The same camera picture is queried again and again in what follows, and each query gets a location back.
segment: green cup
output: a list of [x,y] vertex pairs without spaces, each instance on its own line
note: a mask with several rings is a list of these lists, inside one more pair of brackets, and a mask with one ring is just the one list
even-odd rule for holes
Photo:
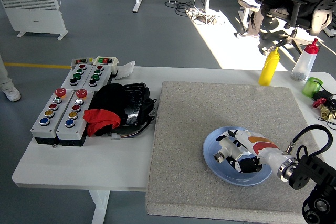
[[315,77],[309,77],[303,87],[302,93],[307,97],[313,97],[315,92],[318,92],[323,85],[323,82]]

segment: clear squeeze bottle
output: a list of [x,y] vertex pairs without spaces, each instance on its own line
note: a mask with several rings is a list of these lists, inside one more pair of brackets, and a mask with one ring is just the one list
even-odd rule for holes
[[317,39],[312,44],[306,46],[300,55],[291,73],[292,79],[296,81],[306,81],[308,79],[311,68],[313,67],[319,48],[316,46]]
[[271,84],[275,69],[277,68],[278,62],[280,60],[280,54],[278,53],[278,47],[269,53],[266,58],[264,67],[259,78],[259,84],[263,86],[268,86]]

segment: blue button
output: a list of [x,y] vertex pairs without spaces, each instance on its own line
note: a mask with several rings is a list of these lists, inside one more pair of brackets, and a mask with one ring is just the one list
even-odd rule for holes
[[40,125],[41,126],[47,126],[50,123],[50,120],[48,118],[42,118],[40,120]]
[[66,122],[65,122],[65,127],[67,128],[71,128],[75,125],[75,121],[73,119],[68,119]]

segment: blue plate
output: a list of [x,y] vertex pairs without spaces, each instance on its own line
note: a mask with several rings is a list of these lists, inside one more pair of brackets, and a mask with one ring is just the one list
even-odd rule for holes
[[[214,130],[209,134],[209,136],[205,139],[203,144],[203,156],[206,164],[209,168],[221,179],[232,183],[234,185],[239,186],[252,186],[257,185],[264,180],[266,180],[269,175],[272,173],[272,170],[269,165],[262,165],[262,169],[259,172],[255,173],[239,173],[233,167],[229,165],[229,163],[224,160],[221,163],[218,163],[214,154],[216,154],[222,147],[216,141],[216,139],[225,131],[228,130],[245,130],[241,127],[222,127]],[[243,155],[239,160],[244,158],[254,157],[254,155]]]

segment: yellow squeeze bottle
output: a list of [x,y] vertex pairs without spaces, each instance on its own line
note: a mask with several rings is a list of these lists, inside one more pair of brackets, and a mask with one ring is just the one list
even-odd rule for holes
[[259,84],[263,86],[268,86],[271,84],[275,69],[277,68],[278,62],[280,60],[280,54],[278,53],[278,47],[269,53],[266,58],[264,67],[259,78]]

